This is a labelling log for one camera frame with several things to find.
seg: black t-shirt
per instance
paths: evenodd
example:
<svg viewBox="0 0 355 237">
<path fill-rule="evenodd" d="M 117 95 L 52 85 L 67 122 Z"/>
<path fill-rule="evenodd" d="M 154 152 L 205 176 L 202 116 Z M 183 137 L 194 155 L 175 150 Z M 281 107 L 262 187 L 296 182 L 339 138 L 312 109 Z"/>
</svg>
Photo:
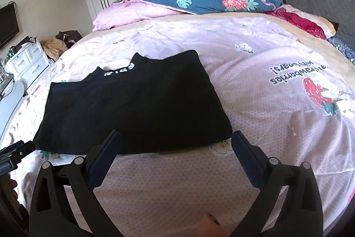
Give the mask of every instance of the black t-shirt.
<svg viewBox="0 0 355 237">
<path fill-rule="evenodd" d="M 230 122 L 196 51 L 164 60 L 135 57 L 126 71 L 98 68 L 81 82 L 52 83 L 36 148 L 85 155 L 113 129 L 123 136 L 121 154 L 230 138 Z"/>
<path fill-rule="evenodd" d="M 142 68 L 143 66 L 146 66 L 149 64 L 154 64 L 159 61 L 160 60 L 152 60 L 148 57 L 143 57 L 139 53 L 136 53 L 133 56 L 128 67 L 123 67 L 123 68 L 119 68 L 116 70 L 109 70 L 109 71 L 105 71 L 102 68 L 97 67 L 97 69 L 94 70 L 91 74 L 89 74 L 84 80 L 87 81 L 87 80 L 92 80 L 94 78 L 101 78 L 101 77 L 110 76 L 112 74 L 120 74 L 120 73 L 129 72 L 130 70 Z"/>
</svg>

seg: television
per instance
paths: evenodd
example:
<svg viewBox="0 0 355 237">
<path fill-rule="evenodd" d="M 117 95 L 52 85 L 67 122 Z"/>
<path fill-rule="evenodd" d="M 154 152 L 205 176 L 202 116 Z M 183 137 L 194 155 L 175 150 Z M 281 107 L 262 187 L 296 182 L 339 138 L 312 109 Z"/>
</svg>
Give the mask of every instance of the television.
<svg viewBox="0 0 355 237">
<path fill-rule="evenodd" d="M 0 48 L 12 40 L 19 32 L 15 4 L 0 8 Z"/>
</svg>

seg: white drawer cabinet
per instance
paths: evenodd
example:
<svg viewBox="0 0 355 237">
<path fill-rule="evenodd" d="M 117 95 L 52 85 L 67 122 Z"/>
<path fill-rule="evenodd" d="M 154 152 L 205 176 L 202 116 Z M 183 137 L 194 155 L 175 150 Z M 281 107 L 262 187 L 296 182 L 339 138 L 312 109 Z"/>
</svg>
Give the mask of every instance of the white drawer cabinet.
<svg viewBox="0 0 355 237">
<path fill-rule="evenodd" d="M 7 66 L 8 69 L 6 71 L 19 75 L 30 63 L 27 54 L 18 54 L 11 59 L 11 63 Z"/>
<path fill-rule="evenodd" d="M 48 57 L 37 41 L 24 45 L 8 61 L 5 70 L 13 74 L 16 81 L 21 81 L 27 90 L 48 66 Z"/>
<path fill-rule="evenodd" d="M 24 84 L 24 89 L 27 90 L 34 80 L 47 68 L 48 58 L 45 53 L 40 54 L 34 62 L 18 76 L 18 79 Z"/>
</svg>

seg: wall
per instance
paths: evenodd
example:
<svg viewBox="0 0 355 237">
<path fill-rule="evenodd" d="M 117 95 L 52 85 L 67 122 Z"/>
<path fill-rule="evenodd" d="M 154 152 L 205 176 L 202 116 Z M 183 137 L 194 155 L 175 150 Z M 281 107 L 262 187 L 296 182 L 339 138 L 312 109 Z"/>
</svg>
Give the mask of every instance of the wall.
<svg viewBox="0 0 355 237">
<path fill-rule="evenodd" d="M 59 31 L 77 30 L 85 36 L 93 28 L 85 0 L 0 0 L 0 5 L 10 1 L 18 5 L 20 33 L 0 48 L 1 58 L 6 56 L 10 46 L 18 44 L 27 35 L 48 39 L 55 38 Z"/>
</svg>

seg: hand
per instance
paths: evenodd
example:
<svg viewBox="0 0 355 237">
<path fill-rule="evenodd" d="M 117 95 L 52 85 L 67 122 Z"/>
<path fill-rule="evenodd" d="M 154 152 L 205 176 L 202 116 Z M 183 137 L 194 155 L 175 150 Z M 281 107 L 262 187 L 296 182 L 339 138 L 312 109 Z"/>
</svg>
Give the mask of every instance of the hand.
<svg viewBox="0 0 355 237">
<path fill-rule="evenodd" d="M 198 223 L 197 237 L 226 237 L 217 219 L 207 212 Z"/>
<path fill-rule="evenodd" d="M 3 176 L 5 178 L 3 178 L 3 181 L 1 183 L 2 187 L 7 188 L 10 187 L 11 188 L 11 192 L 9 192 L 8 194 L 8 198 L 9 201 L 11 202 L 11 204 L 15 207 L 15 208 L 19 208 L 20 207 L 20 203 L 17 201 L 18 195 L 16 193 L 16 191 L 14 190 L 17 187 L 17 182 L 15 180 L 11 180 L 10 177 L 6 178 L 6 176 Z M 0 190 L 0 196 L 2 194 L 5 194 L 5 192 Z"/>
</svg>

